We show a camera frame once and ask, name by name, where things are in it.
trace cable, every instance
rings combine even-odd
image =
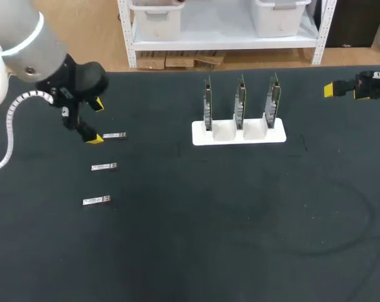
[[[6,155],[4,156],[3,160],[0,161],[0,169],[3,168],[10,160],[12,154],[13,154],[13,149],[14,149],[14,130],[13,130],[13,119],[14,119],[14,112],[15,109],[18,107],[19,104],[21,104],[24,100],[33,98],[35,96],[39,96],[49,102],[50,104],[53,104],[53,97],[45,93],[43,91],[30,91],[26,92],[20,96],[18,96],[11,106],[8,109],[7,112],[7,118],[6,118],[6,129],[7,129],[7,137],[8,137],[8,146],[7,146],[7,152]]]

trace white stand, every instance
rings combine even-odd
[[[236,145],[242,143],[283,143],[286,141],[284,125],[276,119],[274,129],[268,129],[265,113],[262,118],[244,120],[243,130],[236,129],[235,120],[213,120],[213,131],[206,131],[204,121],[194,121],[193,145]]]

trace black mat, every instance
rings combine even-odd
[[[194,147],[207,73],[111,74],[106,110],[83,115],[127,142],[83,144],[59,110],[22,104],[0,171],[0,301],[380,301],[380,100],[323,98],[364,69],[212,73],[218,120],[242,73],[260,117],[277,71],[279,145]]]

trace storage bin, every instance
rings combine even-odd
[[[302,14],[311,0],[252,0],[252,15],[261,38],[295,36]]]
[[[137,21],[137,34],[143,41],[174,41],[180,39],[181,12],[184,3],[171,6],[130,4]]]

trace transceiver label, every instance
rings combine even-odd
[[[95,204],[95,203],[105,203],[110,201],[110,195],[103,196],[103,197],[96,197],[96,198],[89,198],[89,199],[84,199],[82,201],[83,206],[88,206],[90,204]]]
[[[103,135],[103,138],[126,138],[127,134],[126,132],[121,133],[107,133]]]
[[[91,171],[109,170],[109,169],[115,169],[115,168],[117,168],[116,162],[114,162],[113,164],[93,165],[91,167]]]

